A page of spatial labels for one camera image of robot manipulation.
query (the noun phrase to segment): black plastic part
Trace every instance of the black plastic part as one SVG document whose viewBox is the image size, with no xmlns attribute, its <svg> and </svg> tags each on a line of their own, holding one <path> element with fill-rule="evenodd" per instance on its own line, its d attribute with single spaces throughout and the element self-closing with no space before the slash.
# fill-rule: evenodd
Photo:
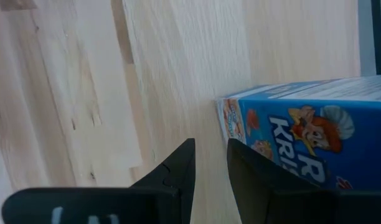
<svg viewBox="0 0 381 224">
<path fill-rule="evenodd" d="M 376 74 L 381 75 L 381 0 L 371 0 Z"/>
<path fill-rule="evenodd" d="M 186 140 L 130 188 L 22 190 L 2 206 L 6 224 L 189 223 L 195 184 L 195 141 Z"/>
<path fill-rule="evenodd" d="M 381 192 L 320 189 L 236 139 L 228 171 L 243 224 L 381 223 Z"/>
</svg>

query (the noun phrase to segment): cereal box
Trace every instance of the cereal box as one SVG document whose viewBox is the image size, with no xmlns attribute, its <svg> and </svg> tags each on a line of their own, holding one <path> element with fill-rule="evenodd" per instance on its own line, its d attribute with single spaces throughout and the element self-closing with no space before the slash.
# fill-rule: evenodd
<svg viewBox="0 0 381 224">
<path fill-rule="evenodd" d="M 381 75 L 257 86 L 217 109 L 225 142 L 325 189 L 381 190 Z"/>
</svg>

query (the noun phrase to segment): cartoon chef mascot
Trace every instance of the cartoon chef mascot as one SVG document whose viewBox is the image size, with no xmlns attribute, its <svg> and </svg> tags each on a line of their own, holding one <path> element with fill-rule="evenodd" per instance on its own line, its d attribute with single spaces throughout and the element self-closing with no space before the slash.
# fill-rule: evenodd
<svg viewBox="0 0 381 224">
<path fill-rule="evenodd" d="M 308 105 L 290 108 L 288 112 L 294 120 L 291 131 L 295 139 L 302 140 L 313 156 L 316 156 L 315 148 L 340 153 L 342 140 L 350 138 L 355 131 L 350 115 L 339 106 L 322 107 L 320 116 Z"/>
</svg>

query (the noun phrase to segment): rice krispies logo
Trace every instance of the rice krispies logo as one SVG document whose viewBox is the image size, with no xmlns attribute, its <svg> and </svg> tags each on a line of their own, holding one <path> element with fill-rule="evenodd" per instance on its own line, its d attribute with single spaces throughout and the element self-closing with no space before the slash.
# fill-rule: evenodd
<svg viewBox="0 0 381 224">
<path fill-rule="evenodd" d="M 316 184 L 324 184 L 327 180 L 325 162 L 316 156 L 294 149 L 293 133 L 286 118 L 269 116 L 269 121 L 281 167 Z"/>
</svg>

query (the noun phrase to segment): wooden table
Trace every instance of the wooden table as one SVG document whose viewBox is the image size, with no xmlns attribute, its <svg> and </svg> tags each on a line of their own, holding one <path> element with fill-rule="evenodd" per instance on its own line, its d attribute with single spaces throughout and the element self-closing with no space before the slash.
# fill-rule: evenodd
<svg viewBox="0 0 381 224">
<path fill-rule="evenodd" d="M 357 1 L 34 3 L 0 8 L 0 201 L 128 186 L 195 138 L 193 222 L 240 223 L 214 99 L 360 75 Z"/>
</svg>

